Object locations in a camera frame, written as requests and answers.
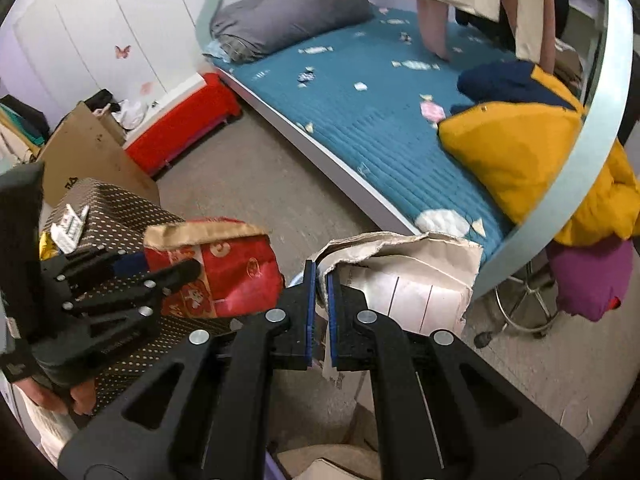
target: mattress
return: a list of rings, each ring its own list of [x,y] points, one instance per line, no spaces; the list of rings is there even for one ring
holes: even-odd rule
[[[444,151],[422,116],[432,100],[447,113],[471,104],[456,89],[461,71],[513,59],[471,27],[449,23],[450,62],[422,45],[417,15],[374,9],[374,18],[299,43],[264,59],[214,63],[305,129],[369,182],[420,230],[464,235],[498,249],[513,225],[487,190]],[[300,82],[300,74],[313,79]]]

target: white bed rail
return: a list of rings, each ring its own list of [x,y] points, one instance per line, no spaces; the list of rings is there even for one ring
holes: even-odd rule
[[[625,110],[633,56],[628,0],[605,0],[602,56],[593,64],[593,100],[580,135],[538,206],[482,266],[474,298],[494,288],[536,256],[571,218],[600,173]]]

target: red butterfly sticker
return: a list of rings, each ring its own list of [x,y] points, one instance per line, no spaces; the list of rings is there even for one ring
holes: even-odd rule
[[[116,59],[127,59],[129,52],[131,52],[131,45],[127,45],[125,48],[116,45]]]

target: caster wheel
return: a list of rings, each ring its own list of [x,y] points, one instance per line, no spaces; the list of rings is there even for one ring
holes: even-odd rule
[[[493,332],[481,332],[474,338],[474,345],[476,346],[476,348],[484,348],[491,342],[491,339],[493,338]]]

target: bed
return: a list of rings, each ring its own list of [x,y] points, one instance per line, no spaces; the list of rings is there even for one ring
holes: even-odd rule
[[[438,143],[420,113],[432,98],[447,113],[470,104],[460,71],[512,59],[470,27],[449,24],[450,63],[422,46],[412,12],[374,8],[372,20],[297,44],[250,64],[215,60],[220,77],[332,179],[381,229],[416,234],[424,216],[450,226],[453,211],[484,247],[474,296],[538,254],[593,184],[625,108],[633,49],[627,0],[605,0],[591,59],[590,105],[561,173],[527,220],[514,227],[484,187]],[[413,41],[401,38],[409,35]],[[305,70],[314,79],[299,82]]]

